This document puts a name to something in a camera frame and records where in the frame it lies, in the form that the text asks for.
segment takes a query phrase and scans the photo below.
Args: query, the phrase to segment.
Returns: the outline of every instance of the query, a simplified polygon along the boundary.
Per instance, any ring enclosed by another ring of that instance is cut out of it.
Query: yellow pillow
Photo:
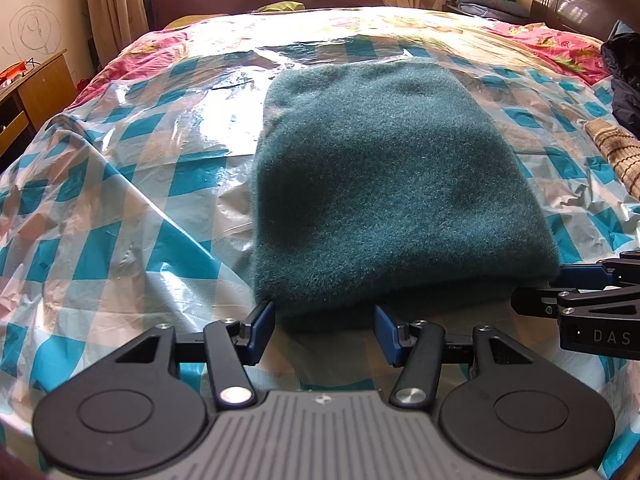
[[[165,28],[185,27],[192,23],[201,22],[202,20],[208,20],[209,18],[215,18],[217,16],[228,16],[228,14],[196,14],[193,16],[183,16],[177,20],[173,20]]]
[[[254,12],[283,12],[284,10],[304,10],[305,4],[300,2],[278,2],[276,4],[265,5]]]

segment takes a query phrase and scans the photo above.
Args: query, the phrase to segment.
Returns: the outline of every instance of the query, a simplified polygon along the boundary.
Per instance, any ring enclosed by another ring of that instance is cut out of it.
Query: bed
[[[361,7],[222,16],[128,46],[0,178],[6,446],[38,466],[30,428],[38,400],[144,330],[168,322],[196,332],[250,311],[252,156],[264,95],[285,68],[407,57],[439,63],[513,147],[563,263],[640,247],[640,202],[584,131],[594,118],[615,122],[610,78],[597,63],[567,72],[518,35],[569,38],[587,50],[600,42],[501,27],[442,12]],[[453,333],[489,322],[599,391],[617,422],[604,476],[638,442],[635,364],[563,351],[555,322],[519,317],[507,301],[434,306],[429,319]],[[261,390],[384,392],[398,374],[371,332],[278,329],[248,373]],[[207,393],[201,365],[184,365],[180,374]],[[445,365],[439,395],[465,374]]]

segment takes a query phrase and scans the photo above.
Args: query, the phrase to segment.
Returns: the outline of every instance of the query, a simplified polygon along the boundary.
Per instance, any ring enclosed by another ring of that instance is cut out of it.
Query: wooden cabinet
[[[22,154],[43,124],[76,98],[65,52],[0,90],[0,171]]]

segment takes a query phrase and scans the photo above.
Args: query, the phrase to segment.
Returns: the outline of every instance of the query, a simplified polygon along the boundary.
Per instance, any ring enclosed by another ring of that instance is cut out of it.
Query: gray ribbed plate
[[[67,476],[55,474],[52,479]],[[203,443],[145,480],[482,480],[505,478],[457,452],[424,413],[380,394],[271,392],[225,412]],[[598,480],[593,471],[575,480]]]

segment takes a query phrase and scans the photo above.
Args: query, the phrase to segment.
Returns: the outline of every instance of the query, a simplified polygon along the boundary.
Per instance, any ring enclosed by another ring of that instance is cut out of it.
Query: metal screw
[[[329,402],[331,402],[333,400],[332,397],[328,396],[327,394],[322,394],[322,395],[318,395],[314,401],[317,402],[318,404],[322,404],[323,406],[325,404],[328,404]]]
[[[396,392],[396,400],[402,404],[419,404],[426,398],[427,394],[420,388],[402,388]]]
[[[242,404],[247,402],[253,394],[244,386],[229,386],[220,392],[220,399],[229,404]]]

